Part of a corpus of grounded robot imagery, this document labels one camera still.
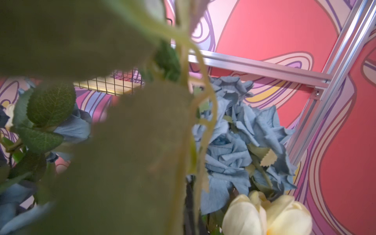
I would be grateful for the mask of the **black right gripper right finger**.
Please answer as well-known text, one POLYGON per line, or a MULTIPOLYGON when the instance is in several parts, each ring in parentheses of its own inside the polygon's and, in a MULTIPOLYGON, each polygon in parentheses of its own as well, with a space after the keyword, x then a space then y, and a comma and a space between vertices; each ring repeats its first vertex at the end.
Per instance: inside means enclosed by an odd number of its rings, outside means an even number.
POLYGON ((198 232, 197 235, 209 235, 210 232, 207 228, 207 215, 200 215, 198 219, 198 232))

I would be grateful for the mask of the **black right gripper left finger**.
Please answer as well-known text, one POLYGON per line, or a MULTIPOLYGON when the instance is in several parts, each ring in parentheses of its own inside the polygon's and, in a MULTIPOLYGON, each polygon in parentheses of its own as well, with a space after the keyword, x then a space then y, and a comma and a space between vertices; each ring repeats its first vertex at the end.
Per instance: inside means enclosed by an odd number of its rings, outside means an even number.
POLYGON ((194 235, 194 214, 193 214, 193 189, 191 183, 186 182, 186 198, 184 210, 184 235, 194 235))

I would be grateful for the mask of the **pink rose bunch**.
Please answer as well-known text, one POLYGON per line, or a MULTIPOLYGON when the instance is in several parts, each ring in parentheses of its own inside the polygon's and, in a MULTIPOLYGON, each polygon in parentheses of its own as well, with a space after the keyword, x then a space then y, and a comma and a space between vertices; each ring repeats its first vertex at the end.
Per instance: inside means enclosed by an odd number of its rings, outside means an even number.
POLYGON ((71 159, 55 162, 53 206, 19 235, 181 235, 192 128, 212 88, 189 88, 191 36, 208 1, 1 1, 1 76, 39 84, 141 70, 71 159))

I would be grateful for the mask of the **blue rose bouquet right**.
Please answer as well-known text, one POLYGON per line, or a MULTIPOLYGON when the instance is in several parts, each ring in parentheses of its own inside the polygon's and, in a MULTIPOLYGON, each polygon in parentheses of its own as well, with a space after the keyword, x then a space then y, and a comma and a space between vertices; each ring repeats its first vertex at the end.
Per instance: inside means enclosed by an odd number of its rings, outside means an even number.
POLYGON ((205 156, 200 212, 210 235, 309 235, 313 219, 288 191, 296 172, 275 106, 245 103, 253 82, 211 79, 217 118, 205 156))

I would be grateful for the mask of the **blue rose bouquet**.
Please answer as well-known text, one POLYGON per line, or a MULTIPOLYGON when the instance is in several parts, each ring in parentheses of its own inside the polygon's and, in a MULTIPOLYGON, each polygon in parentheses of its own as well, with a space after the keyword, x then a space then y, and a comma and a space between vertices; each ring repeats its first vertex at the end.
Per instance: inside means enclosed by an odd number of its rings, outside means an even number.
POLYGON ((1 160, 1 234, 18 235, 53 206, 55 162, 69 161, 71 148, 89 139, 92 118, 78 108, 72 84, 29 81, 2 109, 1 127, 19 137, 2 138, 9 160, 1 160))
POLYGON ((200 212, 210 235, 309 235, 313 219, 288 191, 296 172, 275 106, 245 103, 253 82, 211 79, 217 118, 205 156, 200 212))

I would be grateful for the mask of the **yellow sponge in basket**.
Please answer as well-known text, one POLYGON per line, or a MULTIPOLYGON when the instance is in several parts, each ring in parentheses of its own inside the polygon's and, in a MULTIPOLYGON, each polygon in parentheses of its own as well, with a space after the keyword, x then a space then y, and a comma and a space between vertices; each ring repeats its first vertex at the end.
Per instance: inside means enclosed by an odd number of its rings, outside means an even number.
POLYGON ((74 82, 73 84, 80 89, 102 92, 114 96, 131 94, 135 89, 145 85, 142 79, 127 77, 120 79, 113 77, 97 77, 87 81, 74 82))

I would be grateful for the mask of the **blue rose bouquet left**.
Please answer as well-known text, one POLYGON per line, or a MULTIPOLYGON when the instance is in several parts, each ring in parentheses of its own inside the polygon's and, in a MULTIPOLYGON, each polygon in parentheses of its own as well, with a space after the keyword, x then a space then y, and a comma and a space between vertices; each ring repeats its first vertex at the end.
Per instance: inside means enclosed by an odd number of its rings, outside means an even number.
POLYGON ((9 160, 1 160, 1 234, 18 235, 53 206, 55 162, 69 161, 71 148, 89 139, 92 118, 78 108, 72 84, 29 81, 2 109, 1 127, 19 137, 2 138, 9 160))

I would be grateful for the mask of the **aluminium frame rail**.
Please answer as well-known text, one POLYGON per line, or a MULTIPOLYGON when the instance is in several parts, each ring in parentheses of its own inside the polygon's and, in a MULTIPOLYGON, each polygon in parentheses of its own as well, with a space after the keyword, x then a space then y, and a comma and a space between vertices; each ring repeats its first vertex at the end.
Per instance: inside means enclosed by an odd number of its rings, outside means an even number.
POLYGON ((201 50, 201 53, 205 64, 210 68, 295 82, 313 89, 302 111, 297 130, 287 144, 292 161, 294 165, 297 165, 323 120, 324 114, 334 98, 335 89, 345 79, 366 43, 375 22, 376 2, 355 1, 321 72, 205 50, 201 50))

